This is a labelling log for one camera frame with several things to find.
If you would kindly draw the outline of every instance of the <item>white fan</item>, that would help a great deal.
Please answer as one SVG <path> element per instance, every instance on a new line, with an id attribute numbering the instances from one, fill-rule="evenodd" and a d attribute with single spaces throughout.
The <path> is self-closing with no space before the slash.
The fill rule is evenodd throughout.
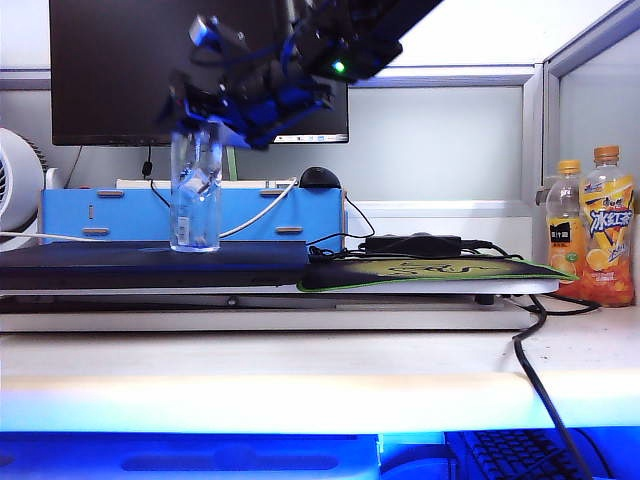
<path id="1" fill-rule="evenodd" d="M 43 156 L 33 144 L 0 128 L 0 231 L 37 232 L 45 170 Z M 25 246 L 30 240 L 0 237 L 0 251 Z"/>

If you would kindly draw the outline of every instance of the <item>computer mouse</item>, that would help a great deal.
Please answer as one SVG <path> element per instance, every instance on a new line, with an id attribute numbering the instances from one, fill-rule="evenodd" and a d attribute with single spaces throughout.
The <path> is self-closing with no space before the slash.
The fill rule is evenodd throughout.
<path id="1" fill-rule="evenodd" d="M 335 173 L 324 167 L 309 167 L 300 176 L 301 188 L 341 188 Z"/>

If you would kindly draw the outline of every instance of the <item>green led light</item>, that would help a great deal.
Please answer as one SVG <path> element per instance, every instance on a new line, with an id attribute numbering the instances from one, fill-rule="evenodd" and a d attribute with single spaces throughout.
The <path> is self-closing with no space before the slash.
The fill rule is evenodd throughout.
<path id="1" fill-rule="evenodd" d="M 344 63 L 342 63 L 340 60 L 336 60 L 331 66 L 338 73 L 344 72 L 345 66 Z"/>

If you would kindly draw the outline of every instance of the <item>robotic arm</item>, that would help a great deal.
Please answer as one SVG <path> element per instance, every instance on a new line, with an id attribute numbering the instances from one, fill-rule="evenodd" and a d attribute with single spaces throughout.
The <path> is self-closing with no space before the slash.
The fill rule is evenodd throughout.
<path id="1" fill-rule="evenodd" d="M 331 108 L 331 86 L 323 79 L 354 83 L 377 74 L 402 52 L 400 37 L 440 1 L 307 1 L 285 38 L 253 52 L 245 34 L 198 16 L 189 31 L 194 53 L 210 50 L 219 60 L 191 60 L 223 73 L 217 90 L 205 91 L 174 72 L 170 109 L 179 128 L 219 123 L 231 133 L 225 143 L 265 149 L 304 116 Z"/>

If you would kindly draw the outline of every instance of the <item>white desk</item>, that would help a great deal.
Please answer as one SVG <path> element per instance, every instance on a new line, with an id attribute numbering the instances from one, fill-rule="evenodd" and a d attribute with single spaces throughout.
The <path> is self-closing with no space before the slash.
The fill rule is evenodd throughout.
<path id="1" fill-rule="evenodd" d="M 389 433 L 551 426 L 510 338 L 397 331 L 6 334 L 0 429 Z M 525 348 L 567 425 L 640 425 L 639 307 L 552 317 Z"/>

